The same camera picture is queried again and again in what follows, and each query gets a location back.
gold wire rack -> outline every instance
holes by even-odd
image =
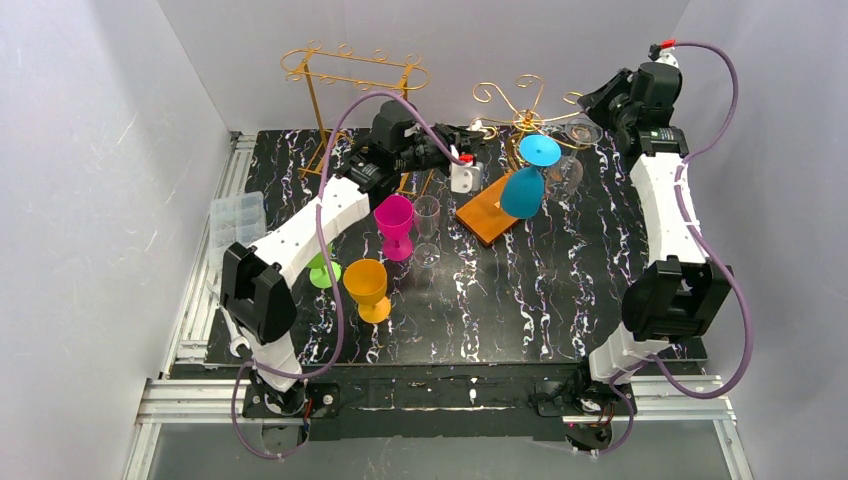
[[[513,112],[512,119],[503,120],[497,118],[489,118],[489,117],[477,117],[471,121],[472,124],[477,121],[489,122],[499,125],[512,125],[517,132],[513,133],[507,138],[506,142],[506,157],[508,162],[508,167],[510,171],[516,171],[521,168],[521,163],[523,160],[520,155],[516,153],[518,149],[518,144],[524,138],[524,136],[528,133],[539,133],[545,136],[550,136],[542,130],[542,127],[549,122],[556,122],[559,120],[565,120],[567,118],[575,117],[580,115],[580,111],[567,113],[565,115],[560,115],[558,117],[551,118],[542,118],[541,115],[536,113],[536,108],[539,106],[539,101],[542,98],[542,92],[545,91],[545,81],[542,80],[542,77],[538,75],[525,74],[521,75],[515,80],[515,85],[518,88],[529,88],[533,85],[539,86],[539,91],[536,93],[536,99],[533,101],[533,106],[530,108],[519,109],[516,108],[515,105],[509,100],[509,97],[506,96],[501,88],[492,82],[480,82],[474,86],[471,90],[471,94],[474,96],[474,100],[477,100],[480,103],[489,103],[492,101],[494,96],[492,95],[491,89],[494,89],[500,96],[503,98],[506,105]],[[562,96],[563,101],[568,103],[569,105],[577,105],[577,101],[572,99],[572,97],[581,97],[583,94],[579,92],[568,92]],[[487,140],[495,138],[498,135],[498,129],[496,126],[488,125],[483,127],[487,133],[485,138]],[[581,132],[573,132],[579,138]],[[565,142],[559,140],[557,138],[551,137],[558,144],[570,148],[572,150],[584,150],[589,148],[590,145],[582,145],[582,144],[573,144],[569,142]]]
[[[297,82],[302,79],[306,79],[306,84],[309,87],[309,96],[312,99],[312,108],[315,111],[315,120],[318,123],[318,131],[321,134],[321,143],[318,145],[318,148],[315,150],[315,153],[312,155],[312,158],[309,159],[309,162],[306,163],[304,167],[299,168],[300,178],[303,178],[307,173],[312,174],[320,174],[321,167],[323,166],[323,155],[325,149],[327,148],[328,135],[332,133],[332,130],[324,128],[324,122],[321,120],[321,110],[318,107],[318,99],[315,96],[315,86],[312,82],[313,78],[316,78],[319,83],[324,85],[332,85],[336,82],[347,82],[352,83],[354,88],[361,90],[363,92],[367,92],[374,87],[379,88],[387,88],[391,91],[398,92],[401,96],[403,96],[404,100],[409,100],[409,92],[411,90],[418,90],[426,86],[430,83],[430,72],[425,70],[420,66],[421,57],[417,54],[407,55],[404,63],[389,61],[389,54],[385,50],[377,49],[371,53],[371,57],[359,57],[354,55],[353,48],[350,45],[342,44],[336,50],[335,53],[322,50],[322,45],[320,41],[310,40],[309,44],[306,48],[298,48],[296,50],[292,50],[280,59],[280,66],[288,72],[286,74],[286,80]],[[289,59],[289,63],[295,61],[295,58],[300,58],[297,60],[297,65],[293,68],[289,67],[286,64],[286,59]],[[380,65],[389,65],[392,67],[397,67],[398,73],[400,73],[400,79],[395,83],[386,83],[374,80],[364,80],[361,78],[349,78],[343,77],[339,75],[333,75],[329,73],[320,73],[313,72],[309,68],[309,61],[315,57],[330,57],[342,59],[345,61],[357,61],[364,63],[372,63],[372,64],[380,64]],[[412,73],[418,71],[424,74],[424,81],[419,85],[410,85],[409,80],[412,76]],[[347,138],[349,141],[352,141],[344,132],[339,132],[339,136],[336,138],[338,142],[339,138]],[[404,190],[407,182],[409,174],[403,174],[400,181],[400,186],[398,187],[398,193],[403,193],[407,195],[415,195],[415,192]],[[426,190],[427,186],[430,183],[430,179],[432,178],[433,173],[430,172],[430,175],[427,177],[427,181],[424,184],[424,188],[420,191],[423,192]]]

wooden board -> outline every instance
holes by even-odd
[[[456,211],[456,220],[487,247],[518,223],[517,218],[500,208],[501,193],[508,178],[509,175],[499,178]]]

white wall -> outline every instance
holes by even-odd
[[[844,478],[848,416],[848,4],[694,0],[675,31],[726,49],[739,71],[734,124],[691,167],[698,216],[745,287],[756,326],[747,376],[732,392],[757,478]],[[675,123],[704,145],[726,113],[718,57],[679,49]],[[727,302],[705,338],[728,376],[741,323]]]
[[[627,0],[159,3],[227,127],[255,132],[316,127],[306,82],[287,82],[279,65],[286,52],[310,39],[323,40],[330,51],[348,43],[364,56],[383,48],[397,61],[419,54],[432,79],[411,92],[410,100],[430,122],[510,118],[500,99],[479,104],[471,89],[494,81],[517,106],[529,106],[535,92],[521,95],[512,83],[525,73],[548,82],[538,109],[542,115],[568,113],[573,107],[560,99],[564,93],[598,88],[622,66],[644,60],[648,45],[671,34],[688,0],[654,0],[650,6]],[[374,72],[376,78],[397,80],[391,71],[357,62],[313,67],[318,65],[328,73]],[[316,93],[327,128],[361,95],[350,84],[316,85]],[[349,125],[370,127],[379,104],[358,109]]]
[[[0,477],[120,478],[228,133],[154,0],[0,6]]]

black marble table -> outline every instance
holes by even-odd
[[[365,130],[347,133],[356,141]],[[503,175],[504,140],[489,142],[483,185]],[[298,175],[312,157],[316,130],[263,131],[257,136],[245,191],[265,195],[268,229],[283,224],[317,194],[317,175]],[[336,154],[350,147],[341,141]],[[485,248],[454,219],[471,195],[450,192],[436,173],[428,195],[442,203],[435,243],[442,259],[428,275],[412,261],[395,263],[381,253],[373,215],[343,232],[333,245],[343,267],[361,258],[381,260],[389,273],[392,313],[379,325],[359,319],[342,288],[347,320],[340,362],[375,364],[569,362],[605,341],[620,321],[621,298],[646,267],[648,244],[636,190],[609,139],[579,152],[583,182],[567,202],[546,201],[534,218]],[[337,156],[331,166],[337,167]],[[406,189],[420,189],[415,174]],[[411,234],[413,241],[416,233]],[[331,290],[313,287],[302,274],[292,294],[299,316],[292,337],[299,360],[320,364],[336,340]],[[231,364],[220,315],[213,325],[207,363]],[[704,360],[700,340],[666,350],[669,359]]]

magenta cup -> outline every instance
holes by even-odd
[[[412,255],[412,202],[400,195],[391,195],[374,210],[377,229],[383,234],[383,254],[395,262],[402,262]]]

